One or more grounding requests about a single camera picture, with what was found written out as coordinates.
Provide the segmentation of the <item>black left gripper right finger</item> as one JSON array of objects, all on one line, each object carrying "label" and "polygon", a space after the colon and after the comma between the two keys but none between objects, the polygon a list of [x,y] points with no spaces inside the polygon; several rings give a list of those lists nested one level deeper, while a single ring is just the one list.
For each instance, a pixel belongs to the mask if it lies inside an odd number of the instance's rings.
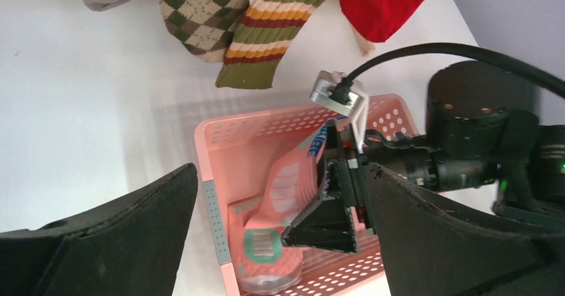
[{"label": "black left gripper right finger", "polygon": [[373,163],[369,207],[392,295],[563,295],[564,234],[489,215]]}]

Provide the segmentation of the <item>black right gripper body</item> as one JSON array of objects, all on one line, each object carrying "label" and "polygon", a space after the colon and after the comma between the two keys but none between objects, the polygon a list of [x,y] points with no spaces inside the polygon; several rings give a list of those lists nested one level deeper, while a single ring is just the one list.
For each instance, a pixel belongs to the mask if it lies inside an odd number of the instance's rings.
[{"label": "black right gripper body", "polygon": [[368,202],[366,178],[371,163],[378,163],[398,176],[436,193],[478,188],[495,182],[497,166],[485,159],[454,159],[426,144],[424,136],[409,137],[398,132],[388,140],[381,132],[370,129],[364,140],[364,153],[359,153],[352,129],[338,130],[336,120],[327,127],[324,160],[337,159],[349,176],[348,188],[354,222],[376,230],[371,216],[374,209]]}]

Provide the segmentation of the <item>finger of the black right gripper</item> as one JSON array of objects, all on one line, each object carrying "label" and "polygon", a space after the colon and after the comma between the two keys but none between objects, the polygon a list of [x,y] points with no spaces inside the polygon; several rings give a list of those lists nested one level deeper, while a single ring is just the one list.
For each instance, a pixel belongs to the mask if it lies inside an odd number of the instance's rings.
[{"label": "finger of the black right gripper", "polygon": [[326,159],[317,194],[283,231],[282,245],[358,253],[348,181],[344,164]]}]

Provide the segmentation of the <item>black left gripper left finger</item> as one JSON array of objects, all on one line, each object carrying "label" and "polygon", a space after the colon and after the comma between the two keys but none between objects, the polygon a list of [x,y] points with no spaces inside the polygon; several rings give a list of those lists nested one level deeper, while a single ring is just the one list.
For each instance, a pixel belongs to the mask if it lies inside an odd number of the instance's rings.
[{"label": "black left gripper left finger", "polygon": [[1,234],[2,295],[171,295],[198,191],[188,163],[88,211]]}]

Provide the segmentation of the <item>pink patterned sock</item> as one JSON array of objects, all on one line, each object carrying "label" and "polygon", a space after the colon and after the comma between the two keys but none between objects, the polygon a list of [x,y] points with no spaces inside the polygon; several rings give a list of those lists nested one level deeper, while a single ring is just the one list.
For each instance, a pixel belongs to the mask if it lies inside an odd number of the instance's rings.
[{"label": "pink patterned sock", "polygon": [[229,206],[229,249],[243,291],[274,295],[302,279],[302,250],[283,247],[281,235],[317,194],[326,138],[323,125],[271,165],[263,194]]}]

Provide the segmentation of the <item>pink plastic basket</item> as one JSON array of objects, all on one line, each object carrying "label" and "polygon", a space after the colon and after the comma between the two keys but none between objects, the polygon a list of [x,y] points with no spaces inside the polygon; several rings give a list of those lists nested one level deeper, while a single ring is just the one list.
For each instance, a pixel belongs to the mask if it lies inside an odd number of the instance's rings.
[{"label": "pink plastic basket", "polygon": [[335,113],[310,105],[209,119],[195,131],[202,192],[228,295],[253,278],[289,278],[271,295],[388,295],[380,246],[361,224],[360,252],[286,249],[279,233],[318,189],[319,128]]}]

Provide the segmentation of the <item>olive striped sock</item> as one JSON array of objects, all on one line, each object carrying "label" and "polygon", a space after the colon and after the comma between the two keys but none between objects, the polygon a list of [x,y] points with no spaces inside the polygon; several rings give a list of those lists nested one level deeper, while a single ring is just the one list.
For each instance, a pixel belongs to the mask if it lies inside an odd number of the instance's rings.
[{"label": "olive striped sock", "polygon": [[235,29],[215,85],[270,89],[290,44],[325,1],[253,0]]}]

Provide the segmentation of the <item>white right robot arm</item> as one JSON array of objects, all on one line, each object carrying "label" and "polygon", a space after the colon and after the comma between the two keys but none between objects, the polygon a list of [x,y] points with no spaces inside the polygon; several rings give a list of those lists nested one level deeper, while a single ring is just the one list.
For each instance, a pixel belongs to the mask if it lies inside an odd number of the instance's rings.
[{"label": "white right robot arm", "polygon": [[381,230],[383,198],[367,180],[384,169],[435,193],[496,183],[497,216],[563,230],[564,127],[539,123],[535,94],[511,71],[462,61],[431,77],[423,135],[327,123],[320,192],[283,245],[356,253],[355,221]]}]

